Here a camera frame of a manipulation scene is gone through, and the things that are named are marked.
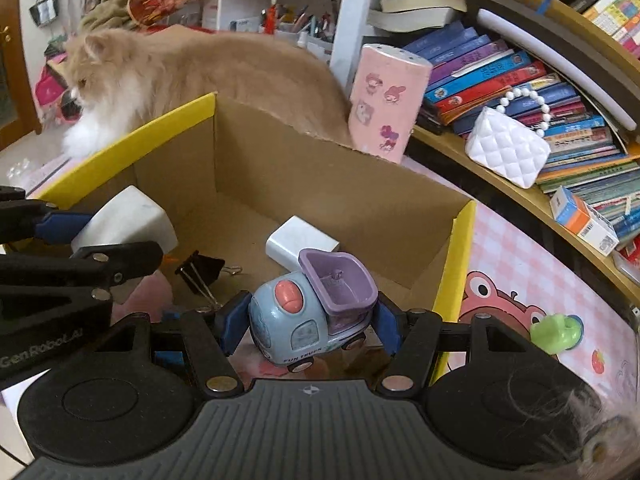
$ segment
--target purple book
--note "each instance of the purple book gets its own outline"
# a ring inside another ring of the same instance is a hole
[[[508,50],[508,47],[504,40],[494,41],[493,43],[476,48],[464,56],[457,57],[434,68],[431,72],[430,83],[440,81],[450,76],[456,70],[460,70],[467,65],[477,63],[480,60],[493,56],[498,52],[505,52],[506,50]]]

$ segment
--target green plastic object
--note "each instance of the green plastic object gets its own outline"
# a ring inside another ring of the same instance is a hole
[[[549,355],[554,355],[580,344],[584,335],[584,324],[574,314],[552,314],[532,324],[529,334],[534,345]]]

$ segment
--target cardboard box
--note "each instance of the cardboard box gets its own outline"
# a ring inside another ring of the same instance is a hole
[[[297,215],[340,240],[402,309],[458,318],[475,203],[407,168],[210,94],[146,124],[35,198],[95,212],[130,185],[169,215],[178,261],[199,250],[242,266],[211,287],[220,301],[287,272],[265,254],[265,242]],[[198,298],[174,270],[162,268],[175,303],[192,307]]]
[[[551,212],[559,224],[603,256],[609,256],[618,244],[611,222],[565,187],[551,197]]]

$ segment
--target silver rivet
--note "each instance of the silver rivet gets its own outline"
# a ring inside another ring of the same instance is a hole
[[[207,381],[207,388],[212,392],[230,392],[238,386],[238,381],[233,377],[219,375]]]
[[[109,301],[111,294],[103,288],[94,288],[94,290],[91,291],[91,297],[98,301]]]
[[[414,387],[414,382],[404,375],[389,375],[382,379],[382,385],[390,392],[405,392]]]

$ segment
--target cat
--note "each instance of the cat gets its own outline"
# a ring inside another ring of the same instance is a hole
[[[73,38],[59,69],[82,107],[63,151],[86,157],[210,92],[270,113],[301,133],[351,145],[349,102],[328,67],[265,34],[121,29]]]

